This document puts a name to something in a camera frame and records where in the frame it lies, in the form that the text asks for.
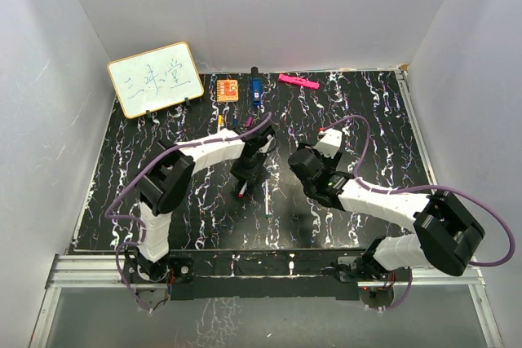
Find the metal frame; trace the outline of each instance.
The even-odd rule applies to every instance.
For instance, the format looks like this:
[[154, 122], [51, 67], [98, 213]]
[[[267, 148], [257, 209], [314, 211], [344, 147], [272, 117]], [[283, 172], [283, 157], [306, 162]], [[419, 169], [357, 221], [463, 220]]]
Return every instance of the metal frame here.
[[[426, 170], [428, 180], [432, 184], [437, 184], [427, 155], [426, 145], [423, 141], [417, 117], [409, 96], [409, 87], [405, 74], [398, 68], [343, 68], [335, 71], [394, 71], [400, 87], [402, 99], [405, 102], [406, 111], [409, 116], [415, 140], [422, 158], [422, 163]], [[77, 229], [82, 222], [82, 212], [77, 221]], [[413, 285], [462, 285], [465, 284], [470, 290], [471, 299], [476, 309], [476, 314], [484, 334], [488, 348], [503, 348], [502, 339], [498, 332], [498, 327], [493, 317], [493, 312], [489, 305], [488, 298], [484, 290], [484, 279], [480, 268], [468, 267], [460, 277], [451, 277], [435, 268], [414, 268]], [[360, 282], [360, 286], [376, 286], [382, 283], [366, 281]], [[396, 285], [406, 285], [405, 282], [396, 282]], [[135, 288], [140, 289], [163, 289], [164, 284], [134, 284]], [[57, 256], [46, 285], [46, 294], [43, 299], [42, 308], [33, 332], [33, 338], [29, 345], [30, 348], [45, 348], [47, 338], [51, 331], [51, 325], [55, 316], [56, 307], [60, 299], [61, 289], [67, 288], [115, 288], [124, 289], [125, 286], [120, 281], [116, 263], [113, 255], [65, 255]]]

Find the yellow marker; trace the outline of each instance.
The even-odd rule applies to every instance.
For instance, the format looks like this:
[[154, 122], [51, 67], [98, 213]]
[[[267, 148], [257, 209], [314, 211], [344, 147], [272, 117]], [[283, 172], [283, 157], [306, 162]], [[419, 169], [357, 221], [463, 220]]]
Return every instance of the yellow marker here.
[[218, 132], [221, 131], [221, 128], [223, 127], [223, 124], [224, 124], [223, 116], [218, 115]]

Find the black table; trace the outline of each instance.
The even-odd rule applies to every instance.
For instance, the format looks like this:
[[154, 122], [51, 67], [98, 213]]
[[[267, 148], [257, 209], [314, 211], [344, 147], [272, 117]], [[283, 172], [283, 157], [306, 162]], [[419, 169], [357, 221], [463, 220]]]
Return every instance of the black table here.
[[[230, 126], [234, 117], [244, 123], [272, 112], [276, 150], [265, 163], [266, 177], [249, 187], [246, 197], [237, 197], [232, 163], [225, 162], [194, 175], [182, 205], [173, 213], [171, 249], [359, 249], [376, 236], [399, 236], [400, 227], [364, 214], [326, 209], [309, 200], [290, 172], [287, 159], [299, 141], [316, 142], [320, 127], [348, 114], [360, 114], [371, 124], [372, 138], [360, 174], [384, 186], [408, 187], [427, 183], [414, 133], [409, 123], [393, 71], [320, 72], [299, 75], [321, 84], [309, 90], [277, 81], [277, 74], [261, 76], [263, 106], [251, 103], [249, 74], [201, 75], [206, 93], [191, 101], [128, 120], [120, 104], [114, 104], [100, 159], [91, 185], [77, 238], [70, 253], [107, 252], [124, 240], [137, 239], [137, 229], [128, 222], [111, 222], [103, 213], [124, 186], [150, 161], [157, 141], [175, 143], [198, 139], [217, 130], [223, 114]], [[240, 101], [215, 102], [216, 81], [237, 79]], [[339, 127], [344, 133], [343, 158], [339, 169], [352, 171], [365, 142], [364, 124], [351, 122]], [[262, 182], [269, 179], [270, 218], [265, 217]], [[119, 209], [137, 214], [135, 190]]]

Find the whiteboard stand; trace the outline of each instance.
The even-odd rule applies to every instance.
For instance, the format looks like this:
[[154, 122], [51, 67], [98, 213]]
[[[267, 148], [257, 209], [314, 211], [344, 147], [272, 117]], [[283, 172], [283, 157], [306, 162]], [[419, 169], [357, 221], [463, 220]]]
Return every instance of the whiteboard stand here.
[[188, 104], [204, 92], [186, 42], [111, 61], [107, 70], [127, 118]]

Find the pink object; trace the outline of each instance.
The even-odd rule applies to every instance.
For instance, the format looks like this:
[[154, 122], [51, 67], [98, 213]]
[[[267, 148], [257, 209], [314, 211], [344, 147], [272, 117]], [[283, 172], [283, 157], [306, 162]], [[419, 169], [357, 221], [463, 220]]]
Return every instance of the pink object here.
[[286, 83], [291, 83], [292, 85], [307, 87], [308, 89], [319, 90], [318, 81], [308, 81], [307, 79], [303, 79], [301, 77], [289, 77], [284, 73], [279, 74], [279, 81], [285, 81]]

